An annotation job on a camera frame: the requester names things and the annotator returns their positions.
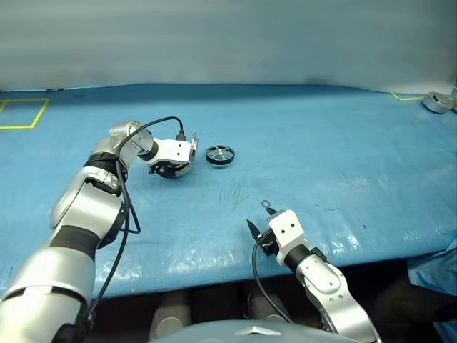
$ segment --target yellow tape line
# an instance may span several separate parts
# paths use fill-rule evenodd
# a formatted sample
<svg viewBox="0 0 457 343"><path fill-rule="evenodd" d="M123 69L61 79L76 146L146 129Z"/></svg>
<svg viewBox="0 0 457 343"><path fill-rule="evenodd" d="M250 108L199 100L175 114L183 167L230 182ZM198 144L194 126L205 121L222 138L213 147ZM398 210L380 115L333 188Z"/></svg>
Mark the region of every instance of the yellow tape line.
<svg viewBox="0 0 457 343"><path fill-rule="evenodd" d="M423 96L400 97L396 93L393 93L392 91L391 91L391 94L395 97L395 99L400 100L400 101L416 101L416 100L423 99Z"/></svg>
<svg viewBox="0 0 457 343"><path fill-rule="evenodd" d="M40 120L41 115L43 114L44 110L46 107L49 105L49 102L51 101L49 98L30 98L30 99L5 99L5 100L0 100L0 102L3 102L3 104L0 107L0 113L3 111L5 106L9 102L25 102L25 101L42 101L43 106L41 106L40 110L38 111L38 114L35 116L34 120L30 125L10 125L10 126L0 126L0 130L18 130L18 129L33 129L38 123L38 120Z"/></svg>

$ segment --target table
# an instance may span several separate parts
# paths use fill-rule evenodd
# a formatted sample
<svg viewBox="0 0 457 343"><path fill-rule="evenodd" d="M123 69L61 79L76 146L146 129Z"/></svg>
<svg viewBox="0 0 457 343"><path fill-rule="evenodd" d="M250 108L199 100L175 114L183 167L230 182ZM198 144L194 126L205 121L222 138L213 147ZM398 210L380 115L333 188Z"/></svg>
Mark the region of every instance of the table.
<svg viewBox="0 0 457 343"><path fill-rule="evenodd" d="M337 266L445 249L457 229L457 115L419 101L333 86L136 85L4 92L0 108L1 290L49 238L53 203L117 121L177 115L200 145L181 179L131 167L143 231L129 237L106 296L252 278L246 219L266 228L264 199L296 211ZM215 144L235 149L232 164L205 161ZM97 253L95 292L119 242ZM260 254L258 267L288 273Z"/></svg>

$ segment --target small black wheel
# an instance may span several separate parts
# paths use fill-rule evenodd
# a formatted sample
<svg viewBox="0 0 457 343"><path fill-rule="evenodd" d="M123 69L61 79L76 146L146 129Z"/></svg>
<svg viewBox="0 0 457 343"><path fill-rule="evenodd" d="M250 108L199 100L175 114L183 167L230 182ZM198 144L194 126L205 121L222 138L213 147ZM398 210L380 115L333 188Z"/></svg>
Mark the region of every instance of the small black wheel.
<svg viewBox="0 0 457 343"><path fill-rule="evenodd" d="M224 145L210 146L206 150L206 160L216 166L230 164L235 158L235 150Z"/></svg>

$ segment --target black cable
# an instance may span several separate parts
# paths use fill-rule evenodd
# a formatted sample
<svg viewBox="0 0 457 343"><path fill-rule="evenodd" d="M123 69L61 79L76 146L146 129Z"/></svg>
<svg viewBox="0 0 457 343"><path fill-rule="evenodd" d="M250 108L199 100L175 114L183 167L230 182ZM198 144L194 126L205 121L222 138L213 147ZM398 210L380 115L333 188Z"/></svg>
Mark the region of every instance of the black cable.
<svg viewBox="0 0 457 343"><path fill-rule="evenodd" d="M125 227L122 229L122 231L124 231L124 234L122 236L121 245L119 245L119 250L117 251L116 257L114 259L113 266L111 267L108 276L106 277L103 285L101 286L100 292L98 293L97 298L95 298L93 300L93 302L91 303L91 306L88 308L87 315L83 316L84 319L88 318L92 314L92 312L94 312L96 306L99 304L99 302L103 298L103 295L104 295L104 293L106 291L106 288L108 288L108 285L109 285L111 279L113 278L114 273L116 272L116 268L117 268L117 266L119 264L119 261L121 260L122 254L124 253L124 248L126 246L127 237L129 235L129 233L139 234L141 232L140 223L138 221L138 217L136 216L134 205L133 205L133 203L131 201L131 198L129 196L129 192L127 191L127 188L126 188L126 180L127 180L127 176L128 176L128 170L127 170L127 166L125 165L125 163L120 158L121 150L124 147L124 145L126 145L126 143L133 136L138 134L140 131L142 131L145 128L150 127L150 126L152 126L154 124L158 124L158 123L161 123L163 121L168 121L168 120L176 120L179 123L179 131L180 131L180 133L184 132L184 130L183 130L183 122L180 120L180 118L178 118L177 116L166 116L164 118L153 120L153 121L150 121L147 124L144 124L144 125L140 126L138 129L136 129L131 134L129 134L127 137L125 137L121 141L121 143L118 145L118 147L116 149L116 153L114 155L114 158L115 158L114 162L115 162L115 165L116 165L116 173L118 175L119 186L121 188L121 193L122 193L122 196L124 198L124 202L127 205ZM134 218L136 231L132 231L132 230L129 229L130 213L131 213L132 217Z"/></svg>
<svg viewBox="0 0 457 343"><path fill-rule="evenodd" d="M276 312L278 312L279 315L286 320L286 322L293 324L293 320L282 309L279 308L279 306L274 302L274 300L272 300L272 298L270 298L267 291L264 289L260 278L258 277L257 262L256 262L258 246L259 246L259 243L256 242L254 244L254 248L252 249L252 271L254 272L254 278L256 279L257 285L258 285L259 289L261 290L263 296L265 297L266 301L276 310Z"/></svg>

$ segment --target gray wall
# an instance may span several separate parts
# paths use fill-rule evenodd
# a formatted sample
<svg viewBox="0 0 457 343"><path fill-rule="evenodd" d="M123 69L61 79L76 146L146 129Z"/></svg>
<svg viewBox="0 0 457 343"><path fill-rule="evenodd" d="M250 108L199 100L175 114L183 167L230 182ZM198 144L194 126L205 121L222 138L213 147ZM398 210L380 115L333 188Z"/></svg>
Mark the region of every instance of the gray wall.
<svg viewBox="0 0 457 343"><path fill-rule="evenodd" d="M449 92L456 0L1 0L0 89L142 82Z"/></svg>

